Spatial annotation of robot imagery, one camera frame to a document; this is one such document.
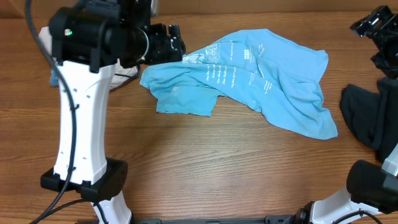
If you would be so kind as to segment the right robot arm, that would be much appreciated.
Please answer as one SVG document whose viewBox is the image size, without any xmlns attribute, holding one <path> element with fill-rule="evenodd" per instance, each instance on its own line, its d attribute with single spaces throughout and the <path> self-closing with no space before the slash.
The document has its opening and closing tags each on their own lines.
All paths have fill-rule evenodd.
<svg viewBox="0 0 398 224">
<path fill-rule="evenodd" d="M 378 52 L 371 57 L 385 77 L 373 93 L 349 84 L 341 91 L 340 110 L 355 138 L 374 149 L 382 166 L 358 160 L 346 186 L 332 196 L 311 201 L 291 216 L 266 216 L 265 223 L 351 223 L 397 211 L 397 14 L 381 5 L 351 25 L 370 38 Z"/>
</svg>

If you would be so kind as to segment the beige pants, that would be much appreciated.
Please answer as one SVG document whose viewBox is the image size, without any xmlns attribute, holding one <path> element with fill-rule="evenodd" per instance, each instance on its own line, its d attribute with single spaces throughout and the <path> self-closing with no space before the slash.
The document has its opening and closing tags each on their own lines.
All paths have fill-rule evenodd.
<svg viewBox="0 0 398 224">
<path fill-rule="evenodd" d="M 52 36 L 50 35 L 48 26 L 41 28 L 39 32 L 39 38 L 41 39 L 46 51 L 51 54 Z M 132 68 L 123 68 L 118 60 L 115 66 L 115 74 L 111 81 L 110 90 L 117 90 L 118 88 L 121 88 L 124 85 L 127 85 L 129 82 L 137 79 L 140 75 L 140 72 L 141 67 L 139 65 Z"/>
</svg>

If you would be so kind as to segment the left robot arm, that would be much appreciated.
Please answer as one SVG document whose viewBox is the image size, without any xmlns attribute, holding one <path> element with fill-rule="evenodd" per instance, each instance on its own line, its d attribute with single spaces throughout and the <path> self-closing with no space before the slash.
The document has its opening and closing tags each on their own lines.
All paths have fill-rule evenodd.
<svg viewBox="0 0 398 224">
<path fill-rule="evenodd" d="M 126 162 L 106 157 L 104 132 L 111 81 L 123 68 L 179 62 L 185 44 L 177 25 L 152 24 L 157 1 L 80 1 L 50 19 L 47 58 L 60 89 L 60 145 L 43 188 L 69 190 L 90 202 L 100 223 L 133 223 L 123 186 Z"/>
</svg>

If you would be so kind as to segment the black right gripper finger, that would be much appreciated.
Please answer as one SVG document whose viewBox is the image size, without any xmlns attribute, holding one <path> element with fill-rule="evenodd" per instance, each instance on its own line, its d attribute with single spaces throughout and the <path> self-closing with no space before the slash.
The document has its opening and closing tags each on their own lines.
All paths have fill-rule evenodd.
<svg viewBox="0 0 398 224">
<path fill-rule="evenodd" d="M 381 70 L 393 70 L 394 67 L 390 63 L 394 59 L 394 54 L 378 52 L 371 57 L 371 61 L 374 63 L 376 68 Z"/>
<path fill-rule="evenodd" d="M 369 35 L 377 28 L 381 28 L 390 22 L 395 14 L 390 10 L 389 6 L 381 5 L 375 8 L 366 17 L 354 22 L 349 28 L 358 36 Z"/>
</svg>

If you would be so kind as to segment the light blue printed t-shirt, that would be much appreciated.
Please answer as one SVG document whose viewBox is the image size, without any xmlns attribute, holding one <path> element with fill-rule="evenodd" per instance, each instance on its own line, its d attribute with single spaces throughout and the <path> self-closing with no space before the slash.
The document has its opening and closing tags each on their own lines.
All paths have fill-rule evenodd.
<svg viewBox="0 0 398 224">
<path fill-rule="evenodd" d="M 225 96 L 274 126 L 327 140 L 338 134 L 323 106 L 320 80 L 327 65 L 324 50 L 268 29 L 240 30 L 180 62 L 147 67 L 140 84 L 157 99 L 160 113 L 210 116 L 217 99 Z"/>
</svg>

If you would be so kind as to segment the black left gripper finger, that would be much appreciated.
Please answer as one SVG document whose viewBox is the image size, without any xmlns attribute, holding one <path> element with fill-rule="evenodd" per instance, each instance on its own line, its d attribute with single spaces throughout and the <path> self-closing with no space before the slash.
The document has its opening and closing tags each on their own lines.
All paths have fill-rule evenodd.
<svg viewBox="0 0 398 224">
<path fill-rule="evenodd" d="M 183 55 L 185 53 L 186 53 L 185 46 L 177 47 L 174 49 L 172 49 L 171 47 L 167 48 L 161 62 L 162 63 L 180 62 L 180 61 L 182 61 Z"/>
<path fill-rule="evenodd" d="M 186 46 L 182 39 L 179 25 L 169 25 L 169 36 L 170 36 L 171 46 L 174 49 L 181 51 L 181 53 L 185 53 Z"/>
</svg>

